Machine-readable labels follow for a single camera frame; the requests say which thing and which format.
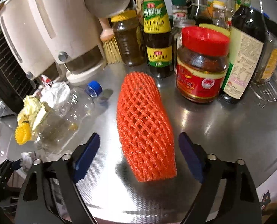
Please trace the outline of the yellow snack wrapper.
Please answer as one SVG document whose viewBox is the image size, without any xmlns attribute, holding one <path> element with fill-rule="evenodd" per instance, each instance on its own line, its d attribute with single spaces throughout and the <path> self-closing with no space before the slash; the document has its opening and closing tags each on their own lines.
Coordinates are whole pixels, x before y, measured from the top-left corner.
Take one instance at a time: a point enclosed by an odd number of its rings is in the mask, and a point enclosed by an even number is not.
<svg viewBox="0 0 277 224">
<path fill-rule="evenodd" d="M 41 102 L 38 98 L 26 96 L 23 100 L 24 107 L 17 116 L 18 125 L 29 122 L 30 130 L 34 131 L 46 117 L 51 107 L 46 102 Z"/>
</svg>

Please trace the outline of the dark soy sauce bottle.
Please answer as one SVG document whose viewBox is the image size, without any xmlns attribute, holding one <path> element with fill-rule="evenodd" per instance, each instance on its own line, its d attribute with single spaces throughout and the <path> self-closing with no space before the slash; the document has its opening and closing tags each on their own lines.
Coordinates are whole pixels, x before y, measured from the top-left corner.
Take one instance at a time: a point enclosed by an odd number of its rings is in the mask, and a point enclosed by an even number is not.
<svg viewBox="0 0 277 224">
<path fill-rule="evenodd" d="M 261 0 L 242 0 L 232 16 L 229 68 L 220 95 L 228 103 L 239 102 L 249 88 L 267 39 Z"/>
</svg>

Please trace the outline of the left white grain dispenser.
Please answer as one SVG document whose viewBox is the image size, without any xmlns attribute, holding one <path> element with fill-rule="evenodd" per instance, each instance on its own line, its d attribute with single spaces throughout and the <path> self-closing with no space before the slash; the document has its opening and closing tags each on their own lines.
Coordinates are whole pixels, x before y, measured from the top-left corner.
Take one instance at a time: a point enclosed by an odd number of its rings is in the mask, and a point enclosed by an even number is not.
<svg viewBox="0 0 277 224">
<path fill-rule="evenodd" d="M 60 76 L 27 0 L 0 3 L 0 25 L 11 52 L 28 79 L 45 75 L 55 80 Z"/>
</svg>

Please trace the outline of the yellow lid oil jar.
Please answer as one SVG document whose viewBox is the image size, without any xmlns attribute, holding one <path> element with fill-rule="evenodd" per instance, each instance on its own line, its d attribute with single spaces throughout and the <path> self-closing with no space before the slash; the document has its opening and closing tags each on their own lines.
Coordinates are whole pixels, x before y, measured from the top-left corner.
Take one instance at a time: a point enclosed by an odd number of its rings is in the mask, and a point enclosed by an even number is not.
<svg viewBox="0 0 277 224">
<path fill-rule="evenodd" d="M 122 61 L 127 66 L 139 66 L 146 62 L 141 24 L 135 10 L 125 10 L 111 17 L 112 29 Z"/>
</svg>

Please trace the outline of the small straw brush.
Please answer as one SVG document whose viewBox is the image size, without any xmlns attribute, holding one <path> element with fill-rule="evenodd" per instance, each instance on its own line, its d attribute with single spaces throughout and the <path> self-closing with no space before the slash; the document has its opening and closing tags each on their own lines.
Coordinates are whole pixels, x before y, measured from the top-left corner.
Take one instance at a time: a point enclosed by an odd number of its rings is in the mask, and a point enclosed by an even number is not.
<svg viewBox="0 0 277 224">
<path fill-rule="evenodd" d="M 108 18 L 99 18 L 102 27 L 100 40 L 103 44 L 104 54 L 108 64 L 122 63 L 119 47 L 114 35 L 114 31 L 109 24 Z"/>
</svg>

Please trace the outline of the black toaster oven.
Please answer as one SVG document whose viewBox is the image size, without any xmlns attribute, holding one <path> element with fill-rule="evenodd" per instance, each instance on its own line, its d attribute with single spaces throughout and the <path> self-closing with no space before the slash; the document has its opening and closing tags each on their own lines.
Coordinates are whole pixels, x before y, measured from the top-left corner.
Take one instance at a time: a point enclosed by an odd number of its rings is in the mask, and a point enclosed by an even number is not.
<svg viewBox="0 0 277 224">
<path fill-rule="evenodd" d="M 32 95 L 38 86 L 38 81 L 31 82 L 18 64 L 0 26 L 0 100 L 17 114 L 25 96 Z"/>
</svg>

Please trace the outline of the green yellow label sauce bottle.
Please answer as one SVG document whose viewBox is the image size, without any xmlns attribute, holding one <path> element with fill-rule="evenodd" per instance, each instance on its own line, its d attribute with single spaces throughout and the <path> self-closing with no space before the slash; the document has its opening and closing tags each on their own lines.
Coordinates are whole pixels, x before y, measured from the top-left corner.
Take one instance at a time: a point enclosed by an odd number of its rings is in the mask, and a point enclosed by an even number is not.
<svg viewBox="0 0 277 224">
<path fill-rule="evenodd" d="M 143 0 L 144 42 L 151 74 L 168 77 L 173 71 L 169 15 L 164 0 Z"/>
</svg>

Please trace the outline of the yellow foam fruit net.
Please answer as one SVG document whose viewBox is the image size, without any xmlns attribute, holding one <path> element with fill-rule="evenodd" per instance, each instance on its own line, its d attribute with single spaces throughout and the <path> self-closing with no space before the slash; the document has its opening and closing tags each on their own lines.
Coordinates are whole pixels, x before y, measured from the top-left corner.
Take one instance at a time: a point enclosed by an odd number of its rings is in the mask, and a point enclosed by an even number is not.
<svg viewBox="0 0 277 224">
<path fill-rule="evenodd" d="M 23 145 L 32 138 L 29 122 L 23 122 L 15 130 L 15 140 L 19 145 Z"/>
</svg>

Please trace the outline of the white tissue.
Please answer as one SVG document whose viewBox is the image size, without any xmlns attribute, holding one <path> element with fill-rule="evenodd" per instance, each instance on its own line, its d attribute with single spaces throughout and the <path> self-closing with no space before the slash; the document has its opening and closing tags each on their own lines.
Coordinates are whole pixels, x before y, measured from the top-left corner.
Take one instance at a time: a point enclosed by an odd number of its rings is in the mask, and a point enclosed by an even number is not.
<svg viewBox="0 0 277 224">
<path fill-rule="evenodd" d="M 49 107 L 54 108 L 65 102 L 70 94 L 70 88 L 65 82 L 54 83 L 41 90 L 41 103 L 47 103 Z"/>
</svg>

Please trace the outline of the red white small wrapper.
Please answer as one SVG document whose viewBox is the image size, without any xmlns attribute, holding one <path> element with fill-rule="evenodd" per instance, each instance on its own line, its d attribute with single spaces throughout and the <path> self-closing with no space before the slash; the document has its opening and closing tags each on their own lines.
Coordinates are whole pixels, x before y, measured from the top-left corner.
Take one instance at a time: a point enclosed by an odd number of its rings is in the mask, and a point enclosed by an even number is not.
<svg viewBox="0 0 277 224">
<path fill-rule="evenodd" d="M 41 75 L 40 79 L 43 87 L 51 87 L 53 85 L 53 81 L 50 78 L 48 78 L 46 75 Z"/>
</svg>

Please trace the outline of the red lid chili sauce jar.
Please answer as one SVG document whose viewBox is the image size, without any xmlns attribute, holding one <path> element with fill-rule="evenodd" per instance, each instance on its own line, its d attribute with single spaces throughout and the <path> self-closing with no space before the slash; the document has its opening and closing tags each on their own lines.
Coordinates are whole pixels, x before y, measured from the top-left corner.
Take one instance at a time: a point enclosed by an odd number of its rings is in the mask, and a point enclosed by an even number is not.
<svg viewBox="0 0 277 224">
<path fill-rule="evenodd" d="M 195 103 L 212 102 L 229 68 L 228 53 L 228 36 L 199 26 L 183 28 L 176 60 L 176 87 L 182 96 Z"/>
</svg>

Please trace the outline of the orange foam fruit net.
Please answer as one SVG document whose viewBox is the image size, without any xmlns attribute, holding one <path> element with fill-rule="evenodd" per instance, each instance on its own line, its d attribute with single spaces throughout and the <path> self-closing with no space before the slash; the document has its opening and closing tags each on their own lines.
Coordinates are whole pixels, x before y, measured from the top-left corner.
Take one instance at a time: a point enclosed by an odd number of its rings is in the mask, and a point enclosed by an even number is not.
<svg viewBox="0 0 277 224">
<path fill-rule="evenodd" d="M 139 182 L 176 177 L 173 130 L 151 76 L 143 72 L 125 76 L 116 121 L 124 157 Z"/>
</svg>

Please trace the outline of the small glass spice shaker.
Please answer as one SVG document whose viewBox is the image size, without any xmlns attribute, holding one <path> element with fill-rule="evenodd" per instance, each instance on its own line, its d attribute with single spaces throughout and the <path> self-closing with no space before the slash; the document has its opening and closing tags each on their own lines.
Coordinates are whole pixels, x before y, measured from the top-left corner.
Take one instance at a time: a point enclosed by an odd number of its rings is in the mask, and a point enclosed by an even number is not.
<svg viewBox="0 0 277 224">
<path fill-rule="evenodd" d="M 171 0 L 173 21 L 185 20 L 188 17 L 187 0 Z"/>
</svg>

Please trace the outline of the clear plastic water bottle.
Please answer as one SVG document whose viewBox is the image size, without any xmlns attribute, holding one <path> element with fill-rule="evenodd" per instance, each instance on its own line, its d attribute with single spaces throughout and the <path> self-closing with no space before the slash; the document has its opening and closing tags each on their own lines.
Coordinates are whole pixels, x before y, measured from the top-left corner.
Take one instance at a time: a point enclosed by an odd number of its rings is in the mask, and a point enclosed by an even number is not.
<svg viewBox="0 0 277 224">
<path fill-rule="evenodd" d="M 97 81 L 91 81 L 86 88 L 75 87 L 68 98 L 55 106 L 36 127 L 34 143 L 46 155 L 59 154 L 79 130 L 80 125 L 95 107 L 94 99 L 103 89 Z"/>
</svg>

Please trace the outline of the black lid spice jar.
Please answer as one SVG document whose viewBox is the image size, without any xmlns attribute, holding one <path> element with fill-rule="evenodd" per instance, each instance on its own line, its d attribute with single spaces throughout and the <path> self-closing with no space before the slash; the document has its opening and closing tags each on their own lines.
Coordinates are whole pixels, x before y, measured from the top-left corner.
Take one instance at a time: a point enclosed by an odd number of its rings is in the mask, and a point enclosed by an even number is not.
<svg viewBox="0 0 277 224">
<path fill-rule="evenodd" d="M 265 24 L 268 29 L 267 42 L 254 78 L 258 85 L 268 83 L 277 66 L 277 23 L 265 18 Z"/>
</svg>

